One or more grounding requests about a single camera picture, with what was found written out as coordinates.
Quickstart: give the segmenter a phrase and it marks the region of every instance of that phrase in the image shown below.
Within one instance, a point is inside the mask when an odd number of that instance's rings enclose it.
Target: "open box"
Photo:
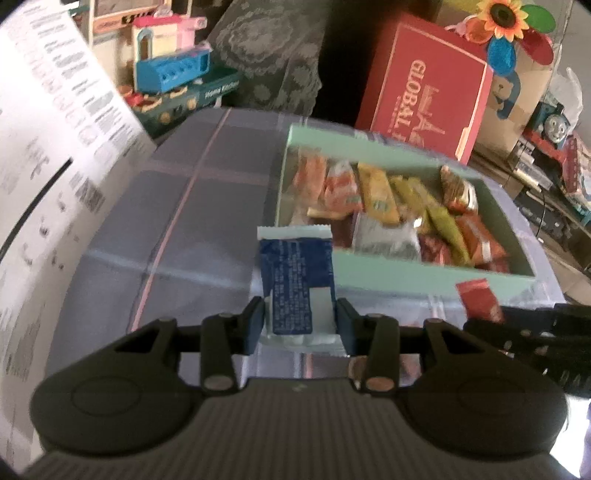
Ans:
[[[351,163],[369,163],[382,167],[389,173],[418,177],[435,197],[441,196],[439,170],[443,162],[429,157],[428,153],[403,145],[382,145],[363,138],[292,125],[281,169],[276,226],[289,225],[295,205],[290,186],[297,170],[297,159],[288,154],[290,147],[315,148],[329,158],[348,160]],[[441,267],[335,249],[333,267],[338,286],[379,292],[457,296],[457,283],[486,278],[497,298],[507,301],[532,285],[535,277],[527,257],[485,182],[475,172],[471,173],[453,165],[450,168],[474,185],[479,214],[492,235],[507,251],[511,274],[475,268]]]

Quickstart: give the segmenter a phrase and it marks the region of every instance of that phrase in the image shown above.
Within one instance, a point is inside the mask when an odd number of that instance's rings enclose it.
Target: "red box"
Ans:
[[[482,46],[404,14],[381,32],[355,127],[466,164],[492,76]]]

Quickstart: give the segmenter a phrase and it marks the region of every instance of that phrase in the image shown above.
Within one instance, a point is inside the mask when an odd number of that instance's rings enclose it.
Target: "table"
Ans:
[[[47,374],[156,318],[175,317],[180,325],[195,325],[211,314],[241,311],[250,297],[262,293],[256,227],[273,224],[281,162],[293,123],[395,143],[283,113],[223,108],[196,112],[144,164],[84,254],[63,304]],[[528,222],[498,184],[485,181],[538,279],[511,304],[534,308],[564,301]],[[337,296],[346,296],[362,313],[390,314],[403,325],[439,317],[461,327],[466,320],[458,297],[343,288],[337,288]],[[255,355],[236,358],[235,366],[244,380],[344,375],[347,362],[260,345]],[[185,355],[181,376],[197,384],[198,366],[198,354]]]

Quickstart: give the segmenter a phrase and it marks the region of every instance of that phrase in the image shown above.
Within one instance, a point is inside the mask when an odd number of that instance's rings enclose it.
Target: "gray striped surface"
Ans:
[[[435,448],[392,401],[347,380],[252,379],[207,400],[180,434],[116,459],[51,453],[30,480],[566,480],[550,455],[479,462]]]

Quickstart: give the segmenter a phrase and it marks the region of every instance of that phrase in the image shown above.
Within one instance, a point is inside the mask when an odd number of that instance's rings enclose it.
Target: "blue snack packet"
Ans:
[[[299,351],[341,348],[330,227],[259,227],[258,239],[266,304],[261,341]]]

